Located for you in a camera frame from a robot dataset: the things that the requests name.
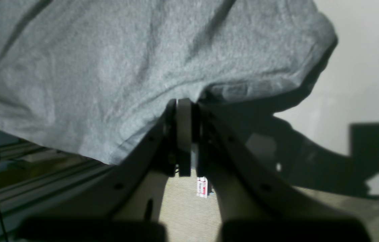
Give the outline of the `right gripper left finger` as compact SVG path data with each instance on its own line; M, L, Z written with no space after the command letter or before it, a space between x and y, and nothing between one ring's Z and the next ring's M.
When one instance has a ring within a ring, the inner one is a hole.
M165 242L158 222L165 185L178 167L177 101L119 165L92 187L25 219L30 242Z

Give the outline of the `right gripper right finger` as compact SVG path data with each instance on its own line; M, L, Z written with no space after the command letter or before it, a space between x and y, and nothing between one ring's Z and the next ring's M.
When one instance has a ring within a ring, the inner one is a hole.
M370 242L363 223L292 188L260 164L206 107L178 100L178 168L216 189L223 225L219 242Z

